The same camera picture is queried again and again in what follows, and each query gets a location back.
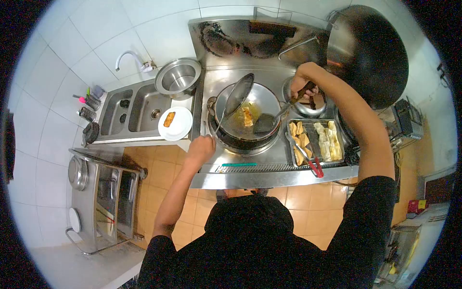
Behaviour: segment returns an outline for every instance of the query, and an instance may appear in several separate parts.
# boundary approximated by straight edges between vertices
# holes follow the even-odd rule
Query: white faucet
[[[142,72],[150,72],[154,69],[154,66],[153,66],[153,62],[151,60],[149,60],[148,62],[144,62],[141,60],[141,58],[138,56],[138,54],[136,54],[135,52],[131,51],[131,50],[127,50],[127,51],[124,51],[122,54],[119,55],[119,57],[117,58],[117,61],[115,62],[115,70],[116,71],[119,71],[120,68],[119,68],[119,63],[120,63],[120,59],[122,59],[122,56],[124,56],[125,54],[131,54],[135,60],[136,60],[136,63],[138,63],[138,66],[140,67],[140,70]]]

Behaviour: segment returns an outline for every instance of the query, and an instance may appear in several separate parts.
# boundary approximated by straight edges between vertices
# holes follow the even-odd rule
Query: metal tongs
[[[289,133],[286,132],[286,138],[287,140],[289,141],[289,143],[296,147],[297,150],[299,152],[302,153],[302,156],[303,158],[308,162],[308,165],[310,166],[310,168],[312,169],[313,173],[315,174],[315,177],[317,178],[322,178],[324,177],[324,173],[322,171],[322,167],[321,167],[321,164],[319,163],[319,159],[318,157],[315,155],[315,152],[313,150],[313,147],[311,146],[311,142],[309,143],[310,145],[310,150],[311,150],[311,153],[313,153],[313,156],[315,157],[315,163],[316,163],[316,166],[311,162],[311,160],[309,159],[308,155],[306,154],[306,152],[304,150],[302,150],[302,148],[295,142],[295,140],[289,135]]]

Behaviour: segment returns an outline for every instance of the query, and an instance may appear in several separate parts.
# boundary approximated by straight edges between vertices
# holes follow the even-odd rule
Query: sink basin
[[[142,86],[135,95],[128,122],[131,132],[157,130],[160,116],[170,108],[171,98],[160,94],[154,83]]]
[[[102,135],[116,135],[123,130],[132,95],[133,90],[128,89],[115,93],[106,100],[108,105],[100,128]]]

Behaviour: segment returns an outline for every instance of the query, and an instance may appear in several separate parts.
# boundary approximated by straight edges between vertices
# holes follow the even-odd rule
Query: stainless steel cart
[[[80,220],[76,234],[82,241],[74,241],[68,233],[74,229],[67,228],[70,241],[83,254],[93,255],[132,239],[143,239],[134,234],[133,224],[138,182],[146,178],[146,171],[117,166],[71,148],[69,152],[88,164],[86,187],[72,190],[71,206]]]

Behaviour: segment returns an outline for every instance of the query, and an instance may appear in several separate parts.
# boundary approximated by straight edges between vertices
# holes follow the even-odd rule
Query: white plate
[[[72,229],[76,233],[80,232],[80,219],[77,211],[74,208],[69,209],[69,220],[71,222]]]
[[[175,117],[169,127],[164,126],[164,121],[169,112],[175,112]],[[182,106],[167,109],[159,119],[158,130],[161,137],[166,141],[179,141],[184,138],[193,126],[193,115]]]

